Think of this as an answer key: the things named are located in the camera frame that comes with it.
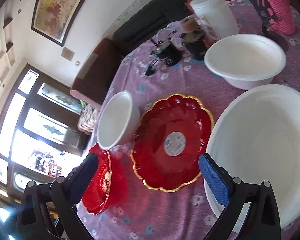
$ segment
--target gold rim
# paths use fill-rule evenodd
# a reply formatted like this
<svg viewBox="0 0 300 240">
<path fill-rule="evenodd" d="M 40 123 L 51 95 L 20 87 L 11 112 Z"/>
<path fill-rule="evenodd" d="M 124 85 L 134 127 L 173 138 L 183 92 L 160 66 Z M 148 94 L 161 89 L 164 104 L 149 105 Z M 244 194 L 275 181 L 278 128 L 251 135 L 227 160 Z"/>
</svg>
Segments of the gold rim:
<svg viewBox="0 0 300 240">
<path fill-rule="evenodd" d="M 103 205 L 103 207 L 101 208 L 101 210 L 100 210 L 97 214 L 90 213 L 90 212 L 88 211 L 87 207 L 86 207 L 85 205 L 83 205 L 83 206 L 85 207 L 87 213 L 90 214 L 90 215 L 94 215 L 94 216 L 99 215 L 99 214 L 100 214 L 101 212 L 103 212 L 104 209 L 105 209 L 106 203 L 108 202 L 108 198 L 109 198 L 109 195 L 110 195 L 110 186 L 111 186 L 111 179 L 112 179 L 112 168 L 111 168 L 110 153 L 109 153 L 108 150 L 102 150 L 102 151 L 105 151 L 105 152 L 107 153 L 108 161 L 109 161 L 109 171 L 110 171 L 110 180 L 109 180 L 109 186 L 108 186 L 108 190 L 107 190 L 107 197 L 106 197 L 106 200 L 105 200 L 103 203 L 101 203 L 101 204 L 99 205 L 99 206 Z"/>
<path fill-rule="evenodd" d="M 141 122 L 142 122 L 142 119 L 143 119 L 143 117 L 146 115 L 146 113 L 148 113 L 149 111 L 151 111 L 151 110 L 154 108 L 154 106 L 155 106 L 158 102 L 163 101 L 163 100 L 168 100 L 170 97 L 173 97 L 173 96 L 181 96 L 181 97 L 183 97 L 183 98 L 192 98 L 192 99 L 194 99 L 194 100 L 199 104 L 200 108 L 201 108 L 202 110 L 206 111 L 206 113 L 208 114 L 208 116 L 209 116 L 209 118 L 210 118 L 210 122 L 211 122 L 211 132 L 212 132 L 213 127 L 214 127 L 214 124 L 215 124 L 215 123 L 214 123 L 214 119 L 213 119 L 213 116 L 212 116 L 211 112 L 203 106 L 202 101 L 201 101 L 199 98 L 195 97 L 195 96 L 185 96 L 184 94 L 179 94 L 179 93 L 173 94 L 173 95 L 168 96 L 167 98 L 161 98 L 161 99 L 155 101 L 155 103 L 153 104 L 153 106 L 152 106 L 149 110 L 147 110 L 147 111 L 142 115 L 142 117 L 141 117 L 141 119 L 140 119 L 140 122 L 139 122 L 139 124 L 138 124 L 138 126 L 137 126 L 137 130 L 139 129 L 139 127 L 140 127 L 140 125 L 141 125 Z M 163 187 L 151 187 L 151 186 L 149 186 L 149 185 L 147 184 L 146 180 L 145 180 L 144 178 L 142 178 L 142 177 L 138 174 L 138 172 L 137 172 L 137 170 L 136 170 L 136 164 L 137 164 L 137 163 L 136 163 L 136 161 L 135 161 L 134 158 L 133 158 L 133 149 L 134 149 L 134 146 L 135 146 L 135 144 L 133 143 L 133 148 L 132 148 L 132 150 L 131 150 L 131 152 L 130 152 L 130 158 L 131 158 L 131 160 L 132 160 L 132 162 L 133 162 L 133 172 L 134 172 L 134 174 L 135 174 L 139 179 L 142 180 L 143 184 L 144 184 L 147 188 L 149 188 L 149 189 L 153 189 L 153 190 L 158 190 L 158 189 L 159 189 L 159 190 L 161 190 L 161 191 L 163 191 L 163 192 L 167 192 L 167 193 L 170 193 L 170 192 L 176 192 L 176 191 L 180 190 L 182 187 L 184 187 L 184 186 L 186 186 L 186 185 L 189 185 L 189 184 L 195 182 L 195 181 L 201 176 L 201 172 L 199 172 L 198 175 L 197 175 L 194 179 L 192 179 L 192 180 L 189 181 L 189 182 L 186 182 L 186 183 L 181 184 L 179 187 L 177 187 L 177 188 L 175 188 L 175 189 L 165 189 L 165 188 L 163 188 Z"/>
</svg>

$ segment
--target wall outlet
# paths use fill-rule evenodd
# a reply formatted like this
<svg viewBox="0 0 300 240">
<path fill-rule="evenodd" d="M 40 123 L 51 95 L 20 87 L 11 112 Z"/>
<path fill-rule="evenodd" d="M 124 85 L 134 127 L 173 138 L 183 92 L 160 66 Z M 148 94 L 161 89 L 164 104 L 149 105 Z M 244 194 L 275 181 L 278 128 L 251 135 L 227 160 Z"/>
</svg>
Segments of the wall outlet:
<svg viewBox="0 0 300 240">
<path fill-rule="evenodd" d="M 74 56 L 74 52 L 67 49 L 66 47 L 63 47 L 62 53 L 61 53 L 61 57 L 66 58 L 69 61 L 72 61 Z"/>
</svg>

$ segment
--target white bowl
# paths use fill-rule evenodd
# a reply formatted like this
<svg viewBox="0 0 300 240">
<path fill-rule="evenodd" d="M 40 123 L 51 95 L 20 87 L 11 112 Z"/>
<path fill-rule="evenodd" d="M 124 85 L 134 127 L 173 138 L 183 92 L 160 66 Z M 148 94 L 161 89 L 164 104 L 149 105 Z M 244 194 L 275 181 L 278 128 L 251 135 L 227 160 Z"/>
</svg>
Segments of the white bowl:
<svg viewBox="0 0 300 240">
<path fill-rule="evenodd" d="M 221 114 L 207 153 L 231 177 L 246 183 L 268 180 L 278 204 L 281 228 L 300 215 L 300 93 L 282 85 L 264 85 L 237 97 Z M 218 217 L 218 204 L 207 183 L 207 199 Z M 249 204 L 234 227 L 239 232 Z"/>
<path fill-rule="evenodd" d="M 237 34 L 213 44 L 204 56 L 207 68 L 234 87 L 249 90 L 270 84 L 286 65 L 283 49 L 256 34 Z"/>
<path fill-rule="evenodd" d="M 103 110 L 98 130 L 98 143 L 103 150 L 130 142 L 140 121 L 140 112 L 128 91 L 114 95 Z"/>
</svg>

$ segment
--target brown chair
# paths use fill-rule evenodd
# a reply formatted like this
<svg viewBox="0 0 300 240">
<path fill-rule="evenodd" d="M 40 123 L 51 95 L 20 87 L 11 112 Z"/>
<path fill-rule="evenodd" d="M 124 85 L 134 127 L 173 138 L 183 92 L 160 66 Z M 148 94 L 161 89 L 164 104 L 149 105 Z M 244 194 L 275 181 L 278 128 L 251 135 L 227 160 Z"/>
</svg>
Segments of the brown chair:
<svg viewBox="0 0 300 240">
<path fill-rule="evenodd" d="M 100 109 L 121 60 L 117 46 L 103 39 L 77 74 L 70 94 Z"/>
</svg>

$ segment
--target window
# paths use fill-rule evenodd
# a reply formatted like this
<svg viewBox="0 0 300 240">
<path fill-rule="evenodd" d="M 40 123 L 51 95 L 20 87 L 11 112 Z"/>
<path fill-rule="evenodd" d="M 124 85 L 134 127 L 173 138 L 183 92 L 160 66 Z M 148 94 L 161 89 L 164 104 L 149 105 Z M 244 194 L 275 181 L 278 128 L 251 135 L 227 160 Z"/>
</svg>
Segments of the window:
<svg viewBox="0 0 300 240">
<path fill-rule="evenodd" d="M 17 185 L 18 188 L 20 188 L 21 190 L 25 190 L 27 184 L 29 181 L 34 180 L 38 185 L 42 184 L 42 182 L 37 181 L 35 179 L 31 179 L 28 176 L 25 176 L 23 174 L 16 174 L 14 177 L 14 182 Z"/>
<path fill-rule="evenodd" d="M 0 181 L 7 184 L 8 162 L 0 158 Z"/>
<path fill-rule="evenodd" d="M 56 143 L 63 143 L 68 126 L 30 108 L 24 128 Z"/>
<path fill-rule="evenodd" d="M 31 170 L 57 178 L 81 164 L 80 156 L 57 150 L 17 130 L 11 160 Z"/>
<path fill-rule="evenodd" d="M 64 107 L 76 114 L 81 113 L 81 103 L 79 100 L 68 96 L 57 89 L 43 83 L 38 91 L 38 95 L 47 98 L 51 102 L 56 103 L 59 106 Z"/>
<path fill-rule="evenodd" d="M 8 108 L 6 117 L 3 121 L 1 133 L 0 133 L 0 153 L 4 157 L 9 157 L 10 145 L 12 142 L 12 137 L 14 129 L 16 127 L 21 109 L 25 103 L 26 98 L 15 93 L 10 106 Z"/>
<path fill-rule="evenodd" d="M 29 94 L 31 88 L 33 87 L 35 81 L 37 80 L 39 74 L 34 72 L 33 70 L 29 69 L 26 76 L 23 78 L 23 80 L 20 83 L 20 86 L 18 89 L 20 89 L 22 92 Z"/>
<path fill-rule="evenodd" d="M 0 116 L 0 185 L 21 199 L 37 184 L 67 176 L 80 165 L 89 136 L 77 128 L 80 101 L 69 88 L 27 65 Z"/>
</svg>

